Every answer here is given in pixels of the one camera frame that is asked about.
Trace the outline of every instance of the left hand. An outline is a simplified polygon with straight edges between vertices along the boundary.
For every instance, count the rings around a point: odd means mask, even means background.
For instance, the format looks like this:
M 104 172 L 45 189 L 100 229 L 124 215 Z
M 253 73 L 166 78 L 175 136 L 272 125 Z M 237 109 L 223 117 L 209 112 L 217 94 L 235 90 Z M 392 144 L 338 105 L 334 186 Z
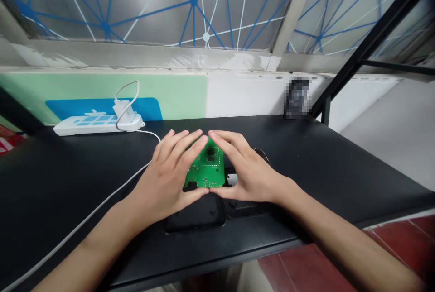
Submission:
M 126 220 L 131 222 L 136 234 L 209 192 L 207 188 L 182 191 L 190 166 L 208 142 L 207 136 L 198 139 L 201 134 L 201 130 L 191 134 L 187 130 L 178 134 L 170 130 L 155 148 L 151 163 L 136 187 L 120 202 L 127 209 Z

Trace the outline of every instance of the hand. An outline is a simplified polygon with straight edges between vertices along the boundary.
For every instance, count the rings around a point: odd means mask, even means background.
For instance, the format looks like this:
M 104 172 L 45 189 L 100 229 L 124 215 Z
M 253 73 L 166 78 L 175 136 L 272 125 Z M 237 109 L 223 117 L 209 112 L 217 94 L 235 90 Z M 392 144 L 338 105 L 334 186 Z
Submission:
M 170 130 L 157 145 L 151 163 L 136 187 L 121 201 L 128 208 L 127 213 L 136 233 L 182 210 L 209 192 L 207 188 L 182 191 L 187 172 L 207 144 L 208 137 L 198 139 L 201 130 L 191 134 L 187 130 L 174 133 Z
M 211 192 L 222 198 L 280 204 L 280 197 L 290 187 L 297 187 L 293 180 L 272 169 L 249 146 L 242 134 L 210 130 L 208 135 L 228 155 L 238 178 L 235 187 L 210 188 Z

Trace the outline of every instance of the blurred object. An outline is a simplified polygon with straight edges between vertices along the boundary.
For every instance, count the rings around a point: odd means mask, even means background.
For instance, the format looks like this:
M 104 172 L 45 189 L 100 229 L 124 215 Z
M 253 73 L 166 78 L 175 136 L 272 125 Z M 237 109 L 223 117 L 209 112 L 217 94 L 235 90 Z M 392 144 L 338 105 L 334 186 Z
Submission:
M 297 77 L 285 89 L 284 119 L 298 119 L 305 117 L 309 111 L 307 92 L 309 89 L 307 77 Z
M 430 53 L 424 60 L 420 60 L 416 65 L 420 67 L 435 68 L 435 52 Z
M 0 124 L 0 155 L 6 154 L 8 151 L 17 147 L 24 138 L 15 132 L 7 129 Z

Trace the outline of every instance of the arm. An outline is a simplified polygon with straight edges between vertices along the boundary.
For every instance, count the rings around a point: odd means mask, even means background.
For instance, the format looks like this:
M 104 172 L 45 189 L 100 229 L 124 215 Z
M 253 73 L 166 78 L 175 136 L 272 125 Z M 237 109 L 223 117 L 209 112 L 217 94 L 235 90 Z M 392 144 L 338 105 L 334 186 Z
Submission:
M 190 165 L 208 142 L 198 130 L 171 130 L 157 145 L 134 190 L 115 204 L 89 235 L 34 291 L 93 291 L 129 242 L 149 225 L 180 211 L 208 193 L 182 192 Z
M 237 172 L 235 187 L 211 188 L 223 198 L 269 201 L 285 208 L 358 290 L 422 291 L 420 278 L 355 226 L 274 171 L 241 134 L 210 131 Z

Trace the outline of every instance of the black metal bar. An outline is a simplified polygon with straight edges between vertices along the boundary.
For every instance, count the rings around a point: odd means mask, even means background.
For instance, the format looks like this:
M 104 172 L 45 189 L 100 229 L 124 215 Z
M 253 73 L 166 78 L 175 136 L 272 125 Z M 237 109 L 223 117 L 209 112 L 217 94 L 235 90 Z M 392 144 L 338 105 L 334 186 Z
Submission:
M 28 135 L 35 134 L 44 127 L 26 108 L 0 87 L 0 115 Z
M 322 123 L 329 125 L 329 110 L 331 109 L 331 95 L 328 96 L 322 105 Z
M 361 60 L 367 60 L 379 45 L 387 38 L 393 29 L 414 8 L 420 0 L 395 0 L 390 8 L 373 27 L 360 46 L 352 54 L 332 82 L 326 87 L 319 99 L 314 103 L 310 116 L 316 118 L 321 112 L 323 103 L 328 96 L 331 100 L 340 92 L 346 83 L 361 67 Z
M 411 66 L 407 64 L 379 62 L 379 61 L 372 61 L 372 60 L 361 60 L 360 63 L 365 66 L 386 68 L 386 69 L 404 71 L 404 72 L 415 72 L 415 73 L 421 73 L 423 75 L 435 76 L 434 68 L 417 67 L 417 66 Z

